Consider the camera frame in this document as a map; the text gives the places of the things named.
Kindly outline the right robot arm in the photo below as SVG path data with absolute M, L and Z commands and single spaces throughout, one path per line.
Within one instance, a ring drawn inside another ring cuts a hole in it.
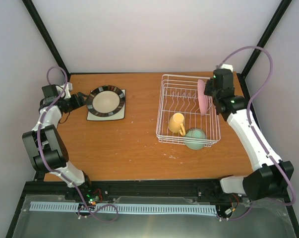
M 294 167 L 290 161 L 283 161 L 264 138 L 247 109 L 246 99 L 235 95 L 233 72 L 225 68 L 214 70 L 206 82 L 204 94 L 212 97 L 216 113 L 238 136 L 253 169 L 246 177 L 220 179 L 222 191 L 245 195 L 253 201 L 286 193 L 291 188 Z

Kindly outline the yellow mug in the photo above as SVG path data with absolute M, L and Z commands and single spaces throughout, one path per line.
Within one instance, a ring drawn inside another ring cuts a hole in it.
M 173 114 L 169 120 L 168 129 L 172 133 L 179 133 L 181 136 L 185 136 L 184 115 L 181 113 Z

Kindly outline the white wire dish rack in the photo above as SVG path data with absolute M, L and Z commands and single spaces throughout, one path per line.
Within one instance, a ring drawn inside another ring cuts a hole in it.
M 185 136 L 172 133 L 168 122 L 175 113 L 184 115 L 185 130 L 198 128 L 206 134 L 206 145 L 210 147 L 221 139 L 219 116 L 208 97 L 209 108 L 205 115 L 200 113 L 197 93 L 197 82 L 208 77 L 164 74 L 161 78 L 160 100 L 156 126 L 159 142 L 185 145 Z

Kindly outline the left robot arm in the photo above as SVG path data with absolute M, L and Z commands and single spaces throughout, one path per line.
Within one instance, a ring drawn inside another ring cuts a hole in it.
M 22 135 L 31 165 L 37 172 L 59 177 L 70 188 L 77 186 L 77 195 L 89 199 L 94 187 L 86 173 L 69 161 L 68 151 L 57 131 L 62 115 L 84 106 L 84 98 L 80 94 L 70 94 L 71 83 L 47 85 L 42 91 L 44 98 L 40 101 L 39 119 L 31 131 Z

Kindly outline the green ceramic bowl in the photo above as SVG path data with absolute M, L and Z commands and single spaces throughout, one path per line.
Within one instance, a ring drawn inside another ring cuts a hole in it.
M 200 150 L 206 145 L 206 134 L 198 128 L 191 128 L 185 135 L 185 146 L 191 150 Z

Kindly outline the pink plate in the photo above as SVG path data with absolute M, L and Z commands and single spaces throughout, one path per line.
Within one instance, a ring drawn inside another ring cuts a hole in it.
M 208 96 L 204 94 L 204 91 L 205 91 L 205 82 L 202 79 L 199 79 L 197 82 L 197 93 L 198 93 L 199 109 L 202 115 L 205 115 L 209 108 Z

